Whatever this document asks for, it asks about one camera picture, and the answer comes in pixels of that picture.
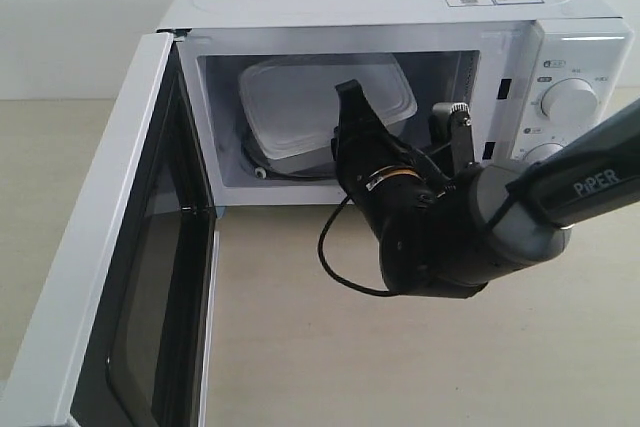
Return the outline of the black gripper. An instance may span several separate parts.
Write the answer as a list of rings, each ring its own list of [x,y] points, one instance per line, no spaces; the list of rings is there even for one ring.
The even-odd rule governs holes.
[[[377,237],[388,221],[431,205],[450,184],[426,155],[390,134],[357,80],[335,86],[338,125],[331,141],[340,187]]]

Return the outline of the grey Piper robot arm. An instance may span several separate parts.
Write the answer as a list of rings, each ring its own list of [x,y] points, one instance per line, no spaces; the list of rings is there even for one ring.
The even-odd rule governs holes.
[[[378,241],[381,298],[470,298],[561,255],[574,225],[639,199],[637,103],[545,160],[482,166],[466,104],[434,110],[437,143],[423,152],[387,130],[359,82],[336,93],[335,177]]]

